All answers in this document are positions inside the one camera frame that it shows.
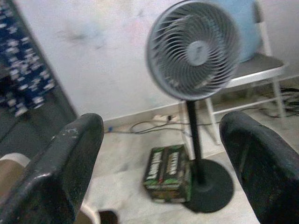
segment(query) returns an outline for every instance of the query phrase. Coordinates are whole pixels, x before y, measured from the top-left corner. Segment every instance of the chair seat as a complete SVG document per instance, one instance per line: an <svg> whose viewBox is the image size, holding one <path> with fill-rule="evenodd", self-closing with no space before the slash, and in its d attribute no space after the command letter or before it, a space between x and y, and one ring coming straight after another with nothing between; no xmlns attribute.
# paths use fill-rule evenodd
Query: chair seat
<svg viewBox="0 0 299 224"><path fill-rule="evenodd" d="M256 53L254 57L239 65L235 77L226 88L261 81L282 75L285 69L283 61L271 56Z"/></svg>

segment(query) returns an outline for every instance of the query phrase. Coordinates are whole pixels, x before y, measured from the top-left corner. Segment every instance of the white wall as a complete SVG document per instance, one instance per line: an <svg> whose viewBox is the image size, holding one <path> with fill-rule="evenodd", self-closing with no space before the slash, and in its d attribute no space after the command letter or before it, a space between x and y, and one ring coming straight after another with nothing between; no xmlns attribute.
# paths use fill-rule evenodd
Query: white wall
<svg viewBox="0 0 299 224"><path fill-rule="evenodd" d="M299 75L299 0L259 2L267 21L274 56L290 63L289 75Z"/></svg>
<svg viewBox="0 0 299 224"><path fill-rule="evenodd" d="M170 105L151 81L151 24L179 0L16 0L79 114L104 120ZM299 0L262 0L273 52L299 63Z"/></svg>

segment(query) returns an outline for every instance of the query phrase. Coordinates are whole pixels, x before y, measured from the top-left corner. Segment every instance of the power strip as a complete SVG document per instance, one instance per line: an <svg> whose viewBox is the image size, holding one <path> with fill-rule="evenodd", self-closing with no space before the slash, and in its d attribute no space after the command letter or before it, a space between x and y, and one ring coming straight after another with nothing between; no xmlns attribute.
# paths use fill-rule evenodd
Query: power strip
<svg viewBox="0 0 299 224"><path fill-rule="evenodd" d="M153 120L164 121L164 122L168 122L168 121L178 122L179 117L177 115L155 115L153 117Z"/></svg>

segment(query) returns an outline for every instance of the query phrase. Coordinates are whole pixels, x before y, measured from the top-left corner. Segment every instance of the fan grille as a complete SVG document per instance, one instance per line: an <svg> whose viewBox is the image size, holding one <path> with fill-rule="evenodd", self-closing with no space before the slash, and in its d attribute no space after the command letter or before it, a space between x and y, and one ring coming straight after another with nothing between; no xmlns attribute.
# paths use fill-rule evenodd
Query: fan grille
<svg viewBox="0 0 299 224"><path fill-rule="evenodd" d="M149 35L150 72L166 93L183 100L218 92L238 65L238 32L217 6L198 0L167 9Z"/></svg>

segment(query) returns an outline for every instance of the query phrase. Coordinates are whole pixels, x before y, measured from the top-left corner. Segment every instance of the fan hub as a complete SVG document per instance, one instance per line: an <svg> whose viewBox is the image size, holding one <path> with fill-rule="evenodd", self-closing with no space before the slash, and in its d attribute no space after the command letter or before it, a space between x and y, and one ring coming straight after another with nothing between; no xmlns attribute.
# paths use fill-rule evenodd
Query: fan hub
<svg viewBox="0 0 299 224"><path fill-rule="evenodd" d="M208 60L209 47L205 41L194 41L187 47L188 63L193 66L204 64Z"/></svg>

